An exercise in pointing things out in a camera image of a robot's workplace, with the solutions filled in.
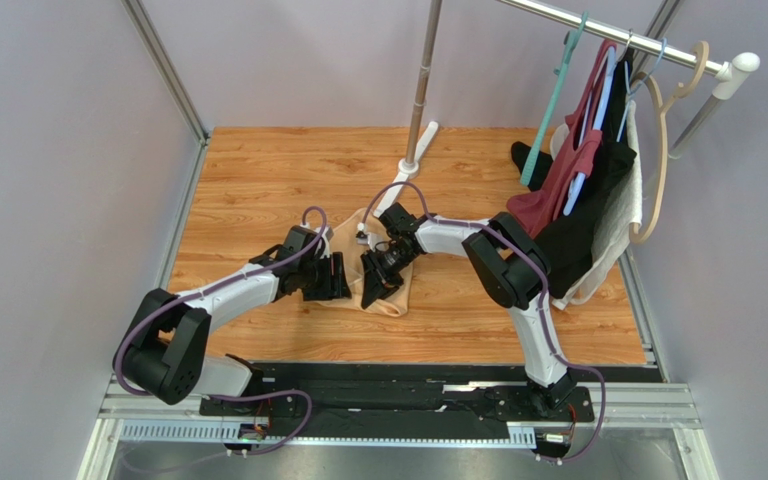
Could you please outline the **beige cloth napkin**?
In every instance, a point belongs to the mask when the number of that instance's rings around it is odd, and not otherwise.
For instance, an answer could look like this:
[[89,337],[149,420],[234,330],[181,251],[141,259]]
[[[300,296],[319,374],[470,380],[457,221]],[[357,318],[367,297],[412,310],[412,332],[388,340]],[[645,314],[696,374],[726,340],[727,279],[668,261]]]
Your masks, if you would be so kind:
[[408,313],[409,309],[413,266],[408,266],[400,273],[404,284],[392,295],[385,299],[376,300],[366,309],[361,307],[364,287],[361,255],[368,250],[368,247],[357,242],[356,234],[357,225],[363,219],[364,213],[365,208],[360,208],[348,216],[341,224],[333,228],[333,236],[330,239],[331,250],[343,253],[346,280],[352,297],[350,299],[317,301],[317,304],[325,308],[356,310],[388,317],[403,316]]

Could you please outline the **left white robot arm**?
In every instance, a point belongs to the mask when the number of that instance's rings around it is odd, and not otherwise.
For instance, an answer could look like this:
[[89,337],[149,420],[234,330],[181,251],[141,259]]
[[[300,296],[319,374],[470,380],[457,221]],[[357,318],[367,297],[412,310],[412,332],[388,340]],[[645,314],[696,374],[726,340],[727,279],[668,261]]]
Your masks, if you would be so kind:
[[348,299],[344,256],[331,249],[330,228],[292,227],[285,240],[240,270],[203,287],[142,299],[113,359],[128,393],[175,405],[190,395],[242,396],[252,366],[207,354],[209,337],[237,317],[299,292],[305,301]]

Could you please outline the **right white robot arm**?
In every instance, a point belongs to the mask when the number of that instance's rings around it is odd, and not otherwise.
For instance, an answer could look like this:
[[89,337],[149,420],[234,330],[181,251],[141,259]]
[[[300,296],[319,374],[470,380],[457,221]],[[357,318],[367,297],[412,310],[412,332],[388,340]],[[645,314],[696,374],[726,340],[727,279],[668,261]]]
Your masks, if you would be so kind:
[[550,263],[519,222],[506,212],[476,221],[417,217],[399,203],[379,219],[387,239],[381,247],[370,245],[360,257],[361,306],[367,308],[397,293],[404,283],[403,270],[422,255],[468,259],[486,294],[512,320],[536,409],[559,408],[576,383],[550,313]]

